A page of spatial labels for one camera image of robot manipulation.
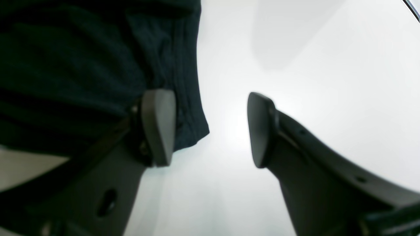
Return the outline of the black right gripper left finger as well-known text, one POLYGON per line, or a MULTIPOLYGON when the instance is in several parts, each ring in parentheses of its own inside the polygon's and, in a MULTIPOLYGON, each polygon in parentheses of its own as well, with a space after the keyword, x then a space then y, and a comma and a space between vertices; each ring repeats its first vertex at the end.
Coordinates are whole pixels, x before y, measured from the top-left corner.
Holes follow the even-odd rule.
POLYGON ((149 167, 171 164, 174 91, 147 90, 85 153, 1 192, 1 227, 23 236, 121 236, 149 167))

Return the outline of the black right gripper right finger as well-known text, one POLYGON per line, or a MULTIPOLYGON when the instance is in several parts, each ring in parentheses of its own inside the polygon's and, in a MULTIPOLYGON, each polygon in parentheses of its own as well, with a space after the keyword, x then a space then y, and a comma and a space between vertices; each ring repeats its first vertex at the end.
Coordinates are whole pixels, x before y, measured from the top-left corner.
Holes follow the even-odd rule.
POLYGON ((254 163, 278 179, 298 236, 419 235, 419 193, 345 159, 260 93, 247 117, 254 163))

